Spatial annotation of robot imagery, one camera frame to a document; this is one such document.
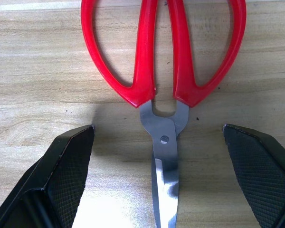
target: textured grip surface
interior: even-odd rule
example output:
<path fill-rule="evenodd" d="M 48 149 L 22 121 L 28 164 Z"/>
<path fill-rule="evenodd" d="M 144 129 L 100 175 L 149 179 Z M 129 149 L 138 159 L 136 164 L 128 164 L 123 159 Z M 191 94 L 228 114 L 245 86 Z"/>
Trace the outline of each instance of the textured grip surface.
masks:
<path fill-rule="evenodd" d="M 285 211 L 285 171 L 260 141 L 225 127 L 224 136 L 238 183 L 263 228 L 276 227 Z"/>
<path fill-rule="evenodd" d="M 73 138 L 48 183 L 48 194 L 65 228 L 72 227 L 85 189 L 90 148 L 89 135 Z"/>

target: red plastic handle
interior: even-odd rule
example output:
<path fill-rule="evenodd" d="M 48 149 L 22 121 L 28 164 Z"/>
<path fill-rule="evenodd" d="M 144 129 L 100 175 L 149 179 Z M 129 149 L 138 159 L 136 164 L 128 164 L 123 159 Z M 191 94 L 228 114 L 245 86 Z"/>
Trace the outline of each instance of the red plastic handle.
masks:
<path fill-rule="evenodd" d="M 231 68 L 240 49 L 246 25 L 246 2 L 245 0 L 230 0 L 230 3 L 234 25 L 229 49 L 210 81 L 204 86 L 197 86 L 193 73 L 190 35 L 184 3 L 182 0 L 168 0 L 174 55 L 173 97 L 190 107 L 197 105 L 217 87 Z"/>
<path fill-rule="evenodd" d="M 97 0 L 82 0 L 81 25 L 90 55 L 109 85 L 134 107 L 155 97 L 153 44 L 157 0 L 142 0 L 136 41 L 134 78 L 131 87 L 122 85 L 105 65 L 93 33 L 92 21 Z"/>

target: red scissors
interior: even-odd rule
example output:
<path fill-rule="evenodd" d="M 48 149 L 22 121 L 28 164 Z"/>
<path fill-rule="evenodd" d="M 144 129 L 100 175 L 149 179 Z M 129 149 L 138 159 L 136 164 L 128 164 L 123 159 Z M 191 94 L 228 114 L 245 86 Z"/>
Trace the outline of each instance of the red scissors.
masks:
<path fill-rule="evenodd" d="M 232 66 L 246 25 L 245 0 L 230 0 L 233 32 L 227 54 L 212 79 L 204 86 L 195 83 L 190 35 L 183 0 L 168 0 L 174 55 L 173 97 L 177 100 L 173 116 L 153 114 L 155 97 L 153 45 L 157 0 L 142 0 L 139 17 L 133 84 L 121 84 L 105 65 L 97 48 L 92 28 L 97 0 L 82 0 L 81 23 L 90 55 L 109 85 L 128 103 L 139 107 L 141 122 L 153 140 L 152 196 L 157 227 L 175 227 L 178 205 L 178 157 L 176 138 L 188 122 L 189 107 L 205 99 L 221 82 Z"/>

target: wooden table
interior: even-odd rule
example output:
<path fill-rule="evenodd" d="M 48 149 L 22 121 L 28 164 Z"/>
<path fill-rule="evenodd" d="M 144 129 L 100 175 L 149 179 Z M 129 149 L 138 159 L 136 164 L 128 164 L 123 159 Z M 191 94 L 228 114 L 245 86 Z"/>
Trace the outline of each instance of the wooden table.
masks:
<path fill-rule="evenodd" d="M 133 77 L 139 0 L 101 0 L 95 29 L 111 69 Z M 206 82 L 230 35 L 226 0 L 186 0 L 195 74 Z M 170 114 L 168 7 L 158 6 L 157 112 Z M 151 138 L 139 112 L 103 80 L 86 49 L 80 1 L 0 0 L 0 205 L 59 134 L 96 126 L 86 190 L 73 227 L 154 227 Z M 222 126 L 271 134 L 285 147 L 285 0 L 247 0 L 241 51 L 220 86 L 190 110 L 180 134 L 178 227 L 259 227 L 237 183 Z"/>

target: scissor blade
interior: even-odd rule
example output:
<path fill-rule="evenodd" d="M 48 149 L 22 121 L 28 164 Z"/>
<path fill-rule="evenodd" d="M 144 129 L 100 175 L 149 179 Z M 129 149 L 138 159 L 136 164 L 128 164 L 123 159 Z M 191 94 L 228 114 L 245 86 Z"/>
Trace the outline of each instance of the scissor blade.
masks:
<path fill-rule="evenodd" d="M 179 194 L 177 161 L 152 158 L 152 198 L 156 227 L 174 228 Z"/>

